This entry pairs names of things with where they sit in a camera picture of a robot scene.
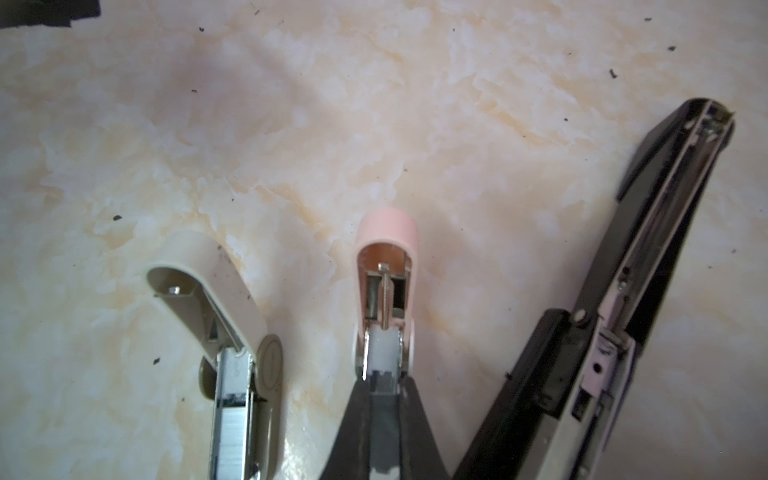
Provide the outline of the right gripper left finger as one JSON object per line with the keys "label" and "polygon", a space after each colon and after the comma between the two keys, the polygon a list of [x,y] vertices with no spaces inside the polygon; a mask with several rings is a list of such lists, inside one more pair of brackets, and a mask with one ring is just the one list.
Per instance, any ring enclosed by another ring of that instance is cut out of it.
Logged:
{"label": "right gripper left finger", "polygon": [[371,393],[358,379],[351,391],[321,480],[368,480],[370,476]]}

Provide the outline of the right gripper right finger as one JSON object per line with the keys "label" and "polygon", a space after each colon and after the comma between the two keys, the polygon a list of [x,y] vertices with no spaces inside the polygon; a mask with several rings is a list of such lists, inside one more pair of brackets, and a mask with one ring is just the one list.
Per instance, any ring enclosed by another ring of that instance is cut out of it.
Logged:
{"label": "right gripper right finger", "polygon": [[400,478],[449,480],[415,380],[404,377],[398,399],[400,427]]}

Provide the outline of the black stapler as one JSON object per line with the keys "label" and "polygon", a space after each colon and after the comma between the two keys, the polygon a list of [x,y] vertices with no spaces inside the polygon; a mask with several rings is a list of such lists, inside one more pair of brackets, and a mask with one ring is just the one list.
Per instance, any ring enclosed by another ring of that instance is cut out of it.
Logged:
{"label": "black stapler", "polygon": [[693,98],[653,128],[571,310],[544,312],[459,479],[590,479],[653,330],[733,113]]}

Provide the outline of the beige small stapler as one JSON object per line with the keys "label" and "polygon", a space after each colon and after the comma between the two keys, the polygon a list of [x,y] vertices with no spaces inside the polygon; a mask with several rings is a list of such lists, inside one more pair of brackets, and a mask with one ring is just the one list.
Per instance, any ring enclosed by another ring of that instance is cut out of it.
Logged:
{"label": "beige small stapler", "polygon": [[213,403],[209,478],[273,478],[283,346],[227,250],[204,233],[179,231],[150,260],[145,278],[202,351],[199,389]]}

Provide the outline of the pink small stapler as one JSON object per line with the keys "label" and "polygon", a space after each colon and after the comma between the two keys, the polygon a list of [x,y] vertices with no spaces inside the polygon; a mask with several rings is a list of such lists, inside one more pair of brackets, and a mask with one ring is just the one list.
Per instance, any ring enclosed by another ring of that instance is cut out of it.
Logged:
{"label": "pink small stapler", "polygon": [[401,209],[382,207],[360,222],[353,358],[356,374],[375,395],[397,395],[413,362],[418,246],[416,222]]}

